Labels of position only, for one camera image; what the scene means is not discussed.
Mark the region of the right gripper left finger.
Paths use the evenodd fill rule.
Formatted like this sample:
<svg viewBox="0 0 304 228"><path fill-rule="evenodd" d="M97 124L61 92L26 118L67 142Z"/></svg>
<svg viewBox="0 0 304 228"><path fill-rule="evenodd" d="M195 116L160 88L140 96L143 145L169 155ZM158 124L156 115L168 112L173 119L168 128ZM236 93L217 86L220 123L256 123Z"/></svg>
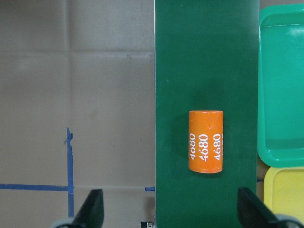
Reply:
<svg viewBox="0 0 304 228"><path fill-rule="evenodd" d="M103 190L91 190L72 221L74 228L101 228L104 223Z"/></svg>

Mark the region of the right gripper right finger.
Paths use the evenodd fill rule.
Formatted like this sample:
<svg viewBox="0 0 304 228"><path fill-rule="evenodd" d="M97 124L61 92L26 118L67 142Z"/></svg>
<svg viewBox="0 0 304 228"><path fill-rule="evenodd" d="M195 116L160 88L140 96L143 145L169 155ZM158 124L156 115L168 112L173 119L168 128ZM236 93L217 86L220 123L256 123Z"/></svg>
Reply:
<svg viewBox="0 0 304 228"><path fill-rule="evenodd" d="M278 218L249 188L238 188L237 218L243 228L277 228Z"/></svg>

